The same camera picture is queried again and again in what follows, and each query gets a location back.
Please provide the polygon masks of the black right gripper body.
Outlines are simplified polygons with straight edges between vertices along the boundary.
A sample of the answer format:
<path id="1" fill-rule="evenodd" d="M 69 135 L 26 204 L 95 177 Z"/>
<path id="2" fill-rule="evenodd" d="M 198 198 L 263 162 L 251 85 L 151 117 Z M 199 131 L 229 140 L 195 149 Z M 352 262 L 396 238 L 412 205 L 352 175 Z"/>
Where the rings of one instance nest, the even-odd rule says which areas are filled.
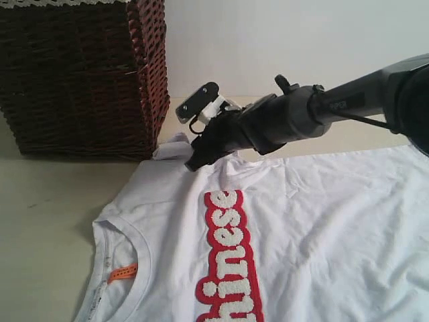
<path id="1" fill-rule="evenodd" d="M 214 161 L 240 150 L 255 150 L 251 137 L 254 134 L 258 117 L 248 116 L 242 111 L 224 111 L 212 118 L 202 131 L 192 133 L 196 138 L 192 141 L 193 151 L 209 149 L 214 152 Z"/>

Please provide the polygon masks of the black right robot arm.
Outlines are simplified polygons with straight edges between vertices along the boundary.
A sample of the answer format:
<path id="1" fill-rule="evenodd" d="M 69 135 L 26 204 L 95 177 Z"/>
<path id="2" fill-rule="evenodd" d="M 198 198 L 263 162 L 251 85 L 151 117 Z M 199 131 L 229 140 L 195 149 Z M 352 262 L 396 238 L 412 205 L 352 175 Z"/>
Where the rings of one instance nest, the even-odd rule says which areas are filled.
<path id="1" fill-rule="evenodd" d="M 353 120 L 400 134 L 428 155 L 428 55 L 399 61 L 330 90 L 290 84 L 277 75 L 282 95 L 241 109 L 223 109 L 192 142 L 187 169 L 214 164 L 233 152 L 270 154 L 290 142 L 319 138 L 332 123 Z"/>

